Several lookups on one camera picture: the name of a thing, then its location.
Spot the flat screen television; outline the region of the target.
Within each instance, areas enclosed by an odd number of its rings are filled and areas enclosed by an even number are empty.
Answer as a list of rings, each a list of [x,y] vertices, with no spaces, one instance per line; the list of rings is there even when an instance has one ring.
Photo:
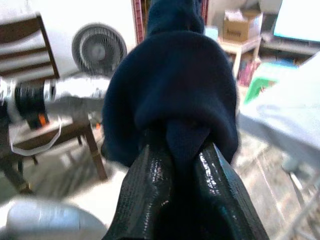
[[[273,35],[320,43],[320,0],[282,0]]]

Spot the small white side table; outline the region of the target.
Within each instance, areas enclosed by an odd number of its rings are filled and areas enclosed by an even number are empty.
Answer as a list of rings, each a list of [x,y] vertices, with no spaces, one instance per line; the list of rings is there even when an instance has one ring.
[[[218,38],[217,43],[220,47],[229,54],[234,54],[235,59],[232,67],[232,73],[235,78],[238,77],[242,55],[253,50],[253,60],[256,60],[259,55],[261,44],[261,36],[250,38],[244,42],[227,41]]]

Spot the pink kids bag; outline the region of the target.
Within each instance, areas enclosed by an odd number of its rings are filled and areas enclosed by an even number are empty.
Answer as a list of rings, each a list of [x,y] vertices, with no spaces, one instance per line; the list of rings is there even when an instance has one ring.
[[[261,64],[260,59],[247,62],[238,73],[238,83],[243,87],[248,87],[251,84],[253,74]]]

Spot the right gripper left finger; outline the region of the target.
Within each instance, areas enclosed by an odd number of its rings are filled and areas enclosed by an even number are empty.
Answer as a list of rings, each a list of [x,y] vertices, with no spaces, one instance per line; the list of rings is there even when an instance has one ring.
[[[145,132],[144,147],[123,179],[102,240],[163,240],[173,198],[173,161],[163,133]]]

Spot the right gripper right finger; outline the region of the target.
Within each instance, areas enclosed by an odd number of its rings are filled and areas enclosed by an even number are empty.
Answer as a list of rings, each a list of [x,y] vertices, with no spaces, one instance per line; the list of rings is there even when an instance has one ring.
[[[242,180],[213,143],[199,153],[199,206],[205,240],[270,240]]]

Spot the printed cardboard box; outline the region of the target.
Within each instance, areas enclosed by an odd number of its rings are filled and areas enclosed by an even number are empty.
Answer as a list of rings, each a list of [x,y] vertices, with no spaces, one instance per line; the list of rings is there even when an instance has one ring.
[[[261,33],[263,15],[257,10],[225,10],[222,38],[241,43],[258,37]]]

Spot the white television console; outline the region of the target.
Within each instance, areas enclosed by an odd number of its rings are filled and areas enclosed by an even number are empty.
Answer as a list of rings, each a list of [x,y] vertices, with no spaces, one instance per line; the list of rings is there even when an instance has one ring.
[[[273,38],[260,44],[261,56],[272,56],[277,60],[292,61],[300,65],[320,51],[320,43],[312,41]]]

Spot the white folding table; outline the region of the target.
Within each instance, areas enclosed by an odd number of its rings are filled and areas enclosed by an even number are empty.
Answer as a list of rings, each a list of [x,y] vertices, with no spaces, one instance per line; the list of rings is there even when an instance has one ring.
[[[244,104],[237,126],[320,170],[320,51]]]

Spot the round floor fan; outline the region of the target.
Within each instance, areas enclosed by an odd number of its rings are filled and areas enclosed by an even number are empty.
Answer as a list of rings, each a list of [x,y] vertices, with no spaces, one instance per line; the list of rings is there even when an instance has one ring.
[[[122,35],[102,23],[83,26],[72,39],[71,52],[80,71],[109,78],[128,53]]]

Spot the green plastic stool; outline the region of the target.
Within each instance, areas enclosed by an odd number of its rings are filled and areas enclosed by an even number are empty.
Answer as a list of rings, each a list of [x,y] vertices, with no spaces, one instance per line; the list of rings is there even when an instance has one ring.
[[[260,64],[252,76],[244,104],[246,105],[255,99],[263,89],[277,83],[286,72],[287,67],[284,65],[268,62]]]

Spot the dark wooden chair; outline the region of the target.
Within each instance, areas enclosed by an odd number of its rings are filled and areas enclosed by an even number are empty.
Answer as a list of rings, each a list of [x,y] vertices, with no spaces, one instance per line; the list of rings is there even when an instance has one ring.
[[[19,57],[41,53],[48,54],[49,59],[41,63],[28,63],[12,69],[0,70],[0,77],[7,77],[12,74],[44,67],[52,68],[53,74],[28,80],[27,82],[43,82],[59,76],[51,45],[40,15],[9,23],[0,23],[0,44],[13,44],[25,41],[36,33],[40,33],[43,38],[44,44],[42,46],[10,53],[1,53],[0,61],[13,60]],[[0,126],[0,172],[4,173],[4,176],[16,188],[18,193],[26,195],[32,194],[33,191],[31,190],[30,184],[23,177],[24,156],[12,151],[10,147],[12,137],[10,136],[9,130],[9,124]],[[47,130],[44,133],[38,132],[34,137],[29,137],[26,140],[15,143],[14,147],[31,150],[32,148],[41,147],[42,144],[48,144],[51,140],[54,141],[53,146],[56,147],[73,139],[77,139],[78,143],[81,144],[82,137],[84,137],[87,142],[99,179],[101,181],[106,180],[107,174],[103,167],[103,161],[94,138],[92,127],[87,119],[73,119],[70,123],[60,122],[57,127],[51,130]]]

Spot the plain dark navy garment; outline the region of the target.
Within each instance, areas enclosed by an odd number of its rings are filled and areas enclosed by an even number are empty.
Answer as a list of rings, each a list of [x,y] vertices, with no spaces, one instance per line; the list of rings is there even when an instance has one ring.
[[[130,166],[143,132],[158,126],[179,166],[208,137],[232,161],[236,85],[224,51],[204,34],[202,1],[151,0],[146,38],[118,66],[104,98],[109,160]]]

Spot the silver robot right leg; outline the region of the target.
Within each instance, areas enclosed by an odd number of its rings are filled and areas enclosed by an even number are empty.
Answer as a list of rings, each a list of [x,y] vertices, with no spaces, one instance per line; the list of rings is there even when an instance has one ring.
[[[91,213],[47,199],[16,198],[1,216],[0,240],[102,240],[108,231]]]

